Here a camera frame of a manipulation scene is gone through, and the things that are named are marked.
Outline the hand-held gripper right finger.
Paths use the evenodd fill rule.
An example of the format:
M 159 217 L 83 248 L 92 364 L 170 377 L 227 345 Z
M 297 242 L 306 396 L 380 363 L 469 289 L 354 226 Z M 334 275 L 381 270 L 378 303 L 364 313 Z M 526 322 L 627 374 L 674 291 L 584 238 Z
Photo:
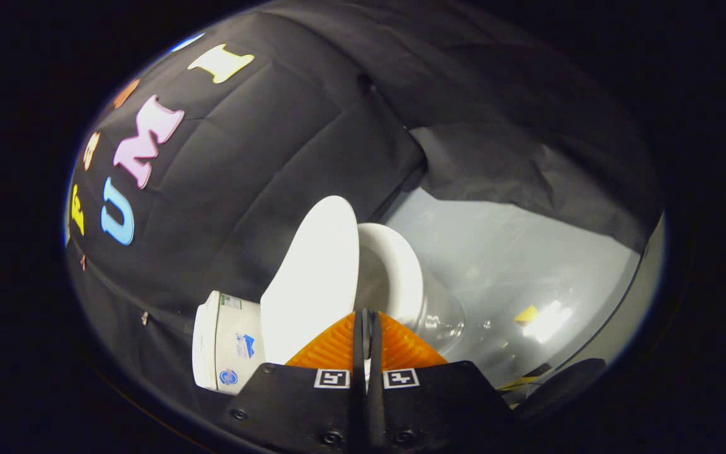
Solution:
M 401 324 L 371 315 L 371 379 L 366 396 L 369 453 L 499 453 L 516 419 L 469 360 L 387 368 Z

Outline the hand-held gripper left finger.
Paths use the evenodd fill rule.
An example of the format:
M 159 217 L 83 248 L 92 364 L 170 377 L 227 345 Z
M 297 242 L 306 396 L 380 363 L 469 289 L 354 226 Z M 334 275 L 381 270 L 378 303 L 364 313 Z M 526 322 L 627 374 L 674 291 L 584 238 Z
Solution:
M 228 406 L 231 436 L 255 452 L 350 453 L 365 436 L 365 347 L 371 313 L 352 319 L 348 368 L 261 364 Z

